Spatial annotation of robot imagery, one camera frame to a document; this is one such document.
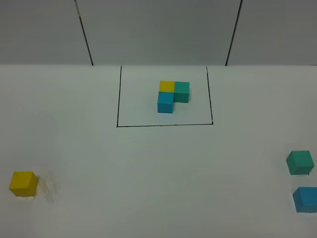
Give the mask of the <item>blue template block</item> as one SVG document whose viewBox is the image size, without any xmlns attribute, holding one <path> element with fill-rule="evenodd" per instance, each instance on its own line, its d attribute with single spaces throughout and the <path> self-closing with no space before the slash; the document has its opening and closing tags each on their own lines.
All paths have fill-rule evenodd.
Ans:
<svg viewBox="0 0 317 238">
<path fill-rule="evenodd" d="M 174 93 L 173 92 L 159 92 L 157 110 L 158 113 L 173 113 Z"/>
</svg>

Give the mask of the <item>yellow template block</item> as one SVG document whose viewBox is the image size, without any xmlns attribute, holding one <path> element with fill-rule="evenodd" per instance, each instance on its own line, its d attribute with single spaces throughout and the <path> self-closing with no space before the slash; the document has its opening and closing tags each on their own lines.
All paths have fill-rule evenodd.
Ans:
<svg viewBox="0 0 317 238">
<path fill-rule="evenodd" d="M 160 92 L 174 92 L 175 82 L 174 81 L 160 81 L 159 91 Z"/>
</svg>

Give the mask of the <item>green template block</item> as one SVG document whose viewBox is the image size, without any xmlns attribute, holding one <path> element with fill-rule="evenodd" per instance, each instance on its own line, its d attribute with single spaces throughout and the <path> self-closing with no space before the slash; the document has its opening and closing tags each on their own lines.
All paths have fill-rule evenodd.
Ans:
<svg viewBox="0 0 317 238">
<path fill-rule="evenodd" d="M 174 102 L 188 103 L 190 95 L 190 83 L 175 81 L 174 86 Z"/>
</svg>

